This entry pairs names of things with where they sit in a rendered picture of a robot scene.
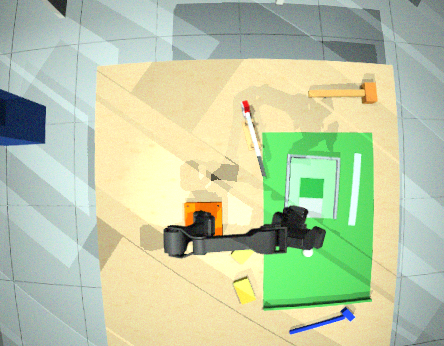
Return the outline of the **white flat bar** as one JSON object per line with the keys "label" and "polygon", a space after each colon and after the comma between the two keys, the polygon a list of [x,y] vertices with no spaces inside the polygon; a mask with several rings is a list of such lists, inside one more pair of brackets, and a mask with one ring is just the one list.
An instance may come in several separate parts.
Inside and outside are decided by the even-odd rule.
{"label": "white flat bar", "polygon": [[354,174],[353,174],[350,215],[349,215],[349,220],[348,220],[348,225],[352,225],[352,226],[355,226],[356,209],[357,209],[357,203],[358,203],[360,163],[361,163],[361,154],[354,153]]}

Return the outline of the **yellow rectangular block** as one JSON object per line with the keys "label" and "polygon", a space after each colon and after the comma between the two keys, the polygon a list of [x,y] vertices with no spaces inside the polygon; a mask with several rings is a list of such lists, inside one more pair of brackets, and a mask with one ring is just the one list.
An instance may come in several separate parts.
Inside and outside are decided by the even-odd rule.
{"label": "yellow rectangular block", "polygon": [[253,254],[252,250],[237,250],[231,253],[231,256],[234,257],[240,264],[245,263],[245,261]]}
{"label": "yellow rectangular block", "polygon": [[241,304],[246,304],[256,300],[247,276],[235,280],[234,287],[237,291],[238,297],[240,298]]}

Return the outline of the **blue putter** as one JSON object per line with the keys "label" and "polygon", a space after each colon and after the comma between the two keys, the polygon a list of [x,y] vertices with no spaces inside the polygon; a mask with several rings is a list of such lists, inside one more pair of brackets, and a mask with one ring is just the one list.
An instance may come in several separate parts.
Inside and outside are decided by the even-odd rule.
{"label": "blue putter", "polygon": [[344,307],[340,312],[343,313],[342,316],[330,318],[330,319],[324,320],[324,321],[319,322],[319,323],[315,323],[315,324],[307,325],[307,326],[304,326],[304,327],[299,327],[299,328],[296,328],[296,329],[292,329],[292,330],[289,331],[289,333],[290,333],[290,335],[291,334],[296,334],[296,333],[299,333],[299,332],[311,330],[313,328],[316,328],[316,327],[319,327],[319,326],[322,326],[322,325],[326,325],[326,324],[330,324],[330,323],[333,323],[333,322],[341,321],[341,320],[345,319],[345,316],[348,319],[348,321],[350,321],[350,322],[355,318],[355,315],[353,315],[346,307]]}

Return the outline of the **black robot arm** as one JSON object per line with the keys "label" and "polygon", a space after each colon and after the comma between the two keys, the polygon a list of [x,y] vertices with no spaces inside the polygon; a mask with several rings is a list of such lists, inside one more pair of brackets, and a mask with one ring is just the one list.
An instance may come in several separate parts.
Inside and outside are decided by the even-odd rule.
{"label": "black robot arm", "polygon": [[[308,209],[290,204],[282,212],[289,219],[287,223],[295,228],[263,224],[247,233],[226,235],[215,235],[215,217],[211,213],[202,210],[194,212],[193,223],[187,226],[169,225],[163,229],[164,253],[184,259],[191,255],[237,250],[252,250],[262,255],[287,253],[287,248],[291,247],[311,251],[315,244],[315,234],[313,230],[305,229]],[[193,252],[184,254],[192,241]]]}

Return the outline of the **white golf ball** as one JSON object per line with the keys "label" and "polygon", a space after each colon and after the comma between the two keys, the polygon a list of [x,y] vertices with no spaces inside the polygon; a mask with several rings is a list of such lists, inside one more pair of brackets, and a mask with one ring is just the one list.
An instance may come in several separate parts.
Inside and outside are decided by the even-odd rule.
{"label": "white golf ball", "polygon": [[303,255],[306,257],[311,257],[313,253],[314,253],[313,249],[311,251],[303,250]]}

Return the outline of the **green flat mat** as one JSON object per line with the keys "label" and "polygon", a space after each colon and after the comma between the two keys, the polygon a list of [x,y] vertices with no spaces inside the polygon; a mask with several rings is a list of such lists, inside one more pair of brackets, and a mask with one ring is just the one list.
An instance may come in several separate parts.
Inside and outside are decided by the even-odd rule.
{"label": "green flat mat", "polygon": [[[262,132],[264,217],[283,211],[287,154],[340,158],[336,219],[306,218],[308,229],[326,230],[321,248],[306,257],[302,249],[264,255],[263,306],[309,304],[370,297],[374,221],[372,133]],[[361,154],[355,226],[348,225],[354,153]]]}

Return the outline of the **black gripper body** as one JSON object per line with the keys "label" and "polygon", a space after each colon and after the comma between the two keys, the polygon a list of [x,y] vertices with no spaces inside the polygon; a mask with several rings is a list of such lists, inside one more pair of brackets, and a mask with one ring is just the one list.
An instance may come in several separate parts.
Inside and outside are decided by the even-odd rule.
{"label": "black gripper body", "polygon": [[[295,228],[293,225],[288,224],[286,222],[287,218],[284,218],[284,217],[285,217],[285,215],[283,214],[283,212],[281,212],[281,211],[274,212],[271,224],[287,225],[290,229]],[[315,234],[315,244],[314,244],[313,248],[316,248],[316,249],[321,248],[324,243],[326,230],[319,228],[319,227],[313,227],[312,230]]]}

